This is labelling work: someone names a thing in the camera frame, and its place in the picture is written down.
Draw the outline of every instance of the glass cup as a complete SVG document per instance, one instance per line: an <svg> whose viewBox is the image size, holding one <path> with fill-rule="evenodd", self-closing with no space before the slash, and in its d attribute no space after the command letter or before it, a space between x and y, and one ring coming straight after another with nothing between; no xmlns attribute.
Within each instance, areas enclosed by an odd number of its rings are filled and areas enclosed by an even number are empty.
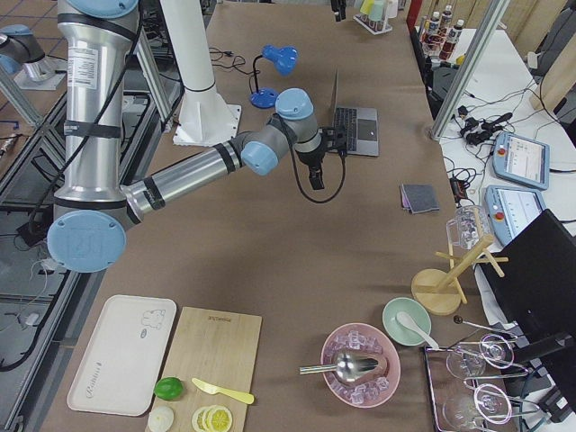
<svg viewBox="0 0 576 432"><path fill-rule="evenodd" d="M460 379L482 376L486 364L506 369L513 363L514 351L511 344L494 333L483 336L479 342L462 342L454 346L446 358L446 368Z"/></svg>
<svg viewBox="0 0 576 432"><path fill-rule="evenodd" d="M449 398L442 414L454 430L491 430L483 423L503 425L512 417L512 406L504 391L494 384L479 385L473 393Z"/></svg>
<svg viewBox="0 0 576 432"><path fill-rule="evenodd" d="M454 246L470 250L480 237L491 234L491 225L483 207L465 205L457 209L454 218L448 221L446 233Z"/></svg>

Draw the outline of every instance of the wine glass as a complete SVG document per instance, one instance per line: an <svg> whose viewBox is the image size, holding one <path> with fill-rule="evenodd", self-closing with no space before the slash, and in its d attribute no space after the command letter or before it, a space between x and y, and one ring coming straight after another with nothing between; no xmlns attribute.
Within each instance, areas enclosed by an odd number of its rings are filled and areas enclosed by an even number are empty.
<svg viewBox="0 0 576 432"><path fill-rule="evenodd" d="M489 333L480 339L480 353L489 365L506 369L514 363L514 351L502 336Z"/></svg>
<svg viewBox="0 0 576 432"><path fill-rule="evenodd" d="M474 393L458 394L448 399L442 413L454 430L490 430L482 423L505 424L512 417L512 406L504 391L494 384L482 384Z"/></svg>
<svg viewBox="0 0 576 432"><path fill-rule="evenodd" d="M510 343L500 335L489 333L479 342L461 342L454 346L446 358L446 368L456 378L466 379L481 376L487 363L497 369L506 369L513 362Z"/></svg>

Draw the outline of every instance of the lime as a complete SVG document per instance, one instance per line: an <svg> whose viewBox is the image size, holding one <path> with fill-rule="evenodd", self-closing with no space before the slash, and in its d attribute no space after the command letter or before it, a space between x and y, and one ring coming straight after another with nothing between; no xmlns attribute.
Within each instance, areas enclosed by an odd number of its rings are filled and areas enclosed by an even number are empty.
<svg viewBox="0 0 576 432"><path fill-rule="evenodd" d="M182 394L184 386L182 382L174 377L168 376L167 378L162 378L154 386L154 394L156 394L160 399L165 401L171 401Z"/></svg>

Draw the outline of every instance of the wooden cutting board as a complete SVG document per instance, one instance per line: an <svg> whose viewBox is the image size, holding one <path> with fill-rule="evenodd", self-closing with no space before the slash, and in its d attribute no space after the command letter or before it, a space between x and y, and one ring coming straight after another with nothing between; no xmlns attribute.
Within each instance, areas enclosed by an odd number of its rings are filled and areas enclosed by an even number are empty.
<svg viewBox="0 0 576 432"><path fill-rule="evenodd" d="M261 324L262 317L254 315L182 309L162 378L179 378L184 392L177 400L155 398L152 406L165 405L174 411L170 432L193 430L192 415L209 405L228 407L233 416L230 432L242 431L248 406L222 394L204 393L191 380L200 378L220 387L250 392Z"/></svg>

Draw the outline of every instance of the yellow knife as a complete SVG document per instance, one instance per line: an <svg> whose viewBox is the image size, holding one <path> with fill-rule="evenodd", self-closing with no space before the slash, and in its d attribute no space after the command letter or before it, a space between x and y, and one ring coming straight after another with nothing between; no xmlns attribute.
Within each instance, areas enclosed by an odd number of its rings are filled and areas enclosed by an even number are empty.
<svg viewBox="0 0 576 432"><path fill-rule="evenodd" d="M226 396L230 396L232 399L244 402L247 405L254 403L254 395L246 393L245 391L225 389L223 387L219 387L217 385L209 384L207 382L199 380L198 378L193 378L192 382L196 387L198 387L203 392L207 392L208 394L222 393L225 394Z"/></svg>

